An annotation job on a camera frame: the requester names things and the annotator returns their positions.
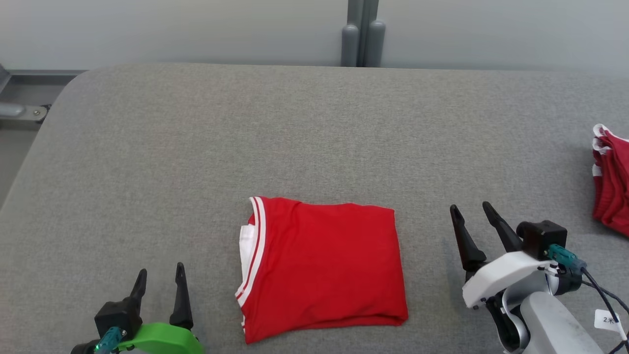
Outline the grey metal bracket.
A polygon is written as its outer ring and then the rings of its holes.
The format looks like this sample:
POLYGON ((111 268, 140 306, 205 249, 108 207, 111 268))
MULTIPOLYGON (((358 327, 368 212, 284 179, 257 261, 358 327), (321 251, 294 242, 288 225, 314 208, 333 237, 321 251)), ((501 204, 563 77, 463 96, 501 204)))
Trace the grey metal bracket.
POLYGON ((59 94, 83 72, 7 69, 0 63, 0 129, 38 130, 59 94))

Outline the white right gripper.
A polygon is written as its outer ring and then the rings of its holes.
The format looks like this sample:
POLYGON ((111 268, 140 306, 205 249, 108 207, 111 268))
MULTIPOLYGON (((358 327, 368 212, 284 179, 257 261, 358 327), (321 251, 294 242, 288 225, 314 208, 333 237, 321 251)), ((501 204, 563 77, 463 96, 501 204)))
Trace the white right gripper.
POLYGON ((522 240, 513 231, 488 201, 483 201, 483 210, 488 222, 497 231, 507 252, 486 265, 486 255, 472 239, 465 226, 465 219, 456 205, 450 206, 455 238, 462 268, 466 273, 475 273, 462 287, 462 296, 467 308, 479 306, 501 291, 512 287, 513 295, 523 300, 532 292, 557 294, 559 278, 555 261, 539 261, 524 253, 522 240))

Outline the red shorts white stripe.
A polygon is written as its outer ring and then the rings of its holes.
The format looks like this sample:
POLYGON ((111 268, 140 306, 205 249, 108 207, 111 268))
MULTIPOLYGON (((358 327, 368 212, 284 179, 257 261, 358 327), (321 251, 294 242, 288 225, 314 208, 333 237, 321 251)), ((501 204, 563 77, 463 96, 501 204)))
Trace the red shorts white stripe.
POLYGON ((592 216, 629 238, 629 139, 618 137, 603 124, 593 127, 595 206, 592 216))

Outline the grey double pillar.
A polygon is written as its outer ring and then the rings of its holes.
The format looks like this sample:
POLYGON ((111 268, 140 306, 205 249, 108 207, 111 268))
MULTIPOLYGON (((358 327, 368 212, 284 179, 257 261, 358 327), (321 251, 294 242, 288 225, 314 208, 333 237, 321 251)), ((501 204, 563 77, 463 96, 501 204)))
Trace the grey double pillar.
POLYGON ((377 18, 379 0, 347 0, 347 20, 343 27, 340 65, 380 67, 386 25, 377 18))

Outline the white paper label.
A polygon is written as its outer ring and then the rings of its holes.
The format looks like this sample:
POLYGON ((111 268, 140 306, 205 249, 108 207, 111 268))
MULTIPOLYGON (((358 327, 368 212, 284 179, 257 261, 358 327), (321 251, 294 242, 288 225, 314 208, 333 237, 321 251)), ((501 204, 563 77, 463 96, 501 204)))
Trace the white paper label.
POLYGON ((594 327, 597 329, 604 329, 606 331, 614 331, 620 334, 623 332, 620 318, 620 314, 617 314, 616 312, 612 314, 609 310, 596 309, 594 327))

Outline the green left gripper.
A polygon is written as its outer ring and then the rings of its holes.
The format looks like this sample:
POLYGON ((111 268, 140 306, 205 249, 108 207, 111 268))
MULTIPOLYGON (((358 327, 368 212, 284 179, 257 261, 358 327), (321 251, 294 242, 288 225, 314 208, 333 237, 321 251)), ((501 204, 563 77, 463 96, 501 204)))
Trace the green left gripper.
MULTIPOLYGON (((147 270, 141 269, 128 296, 129 309, 134 316, 140 315, 142 299, 146 291, 147 270)), ((140 350, 146 354, 204 354, 204 348, 191 332, 194 326, 186 269, 178 262, 175 272, 177 285, 173 312, 169 323, 143 324, 132 340, 123 340, 117 350, 121 353, 140 350)))

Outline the red Bulls basketball jersey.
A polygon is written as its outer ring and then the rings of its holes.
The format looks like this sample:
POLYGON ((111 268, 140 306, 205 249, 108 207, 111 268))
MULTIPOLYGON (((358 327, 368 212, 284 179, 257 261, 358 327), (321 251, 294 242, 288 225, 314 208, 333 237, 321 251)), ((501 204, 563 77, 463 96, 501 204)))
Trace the red Bulls basketball jersey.
POLYGON ((253 196, 234 294, 248 345, 290 331, 409 318, 396 215, 353 203, 253 196))

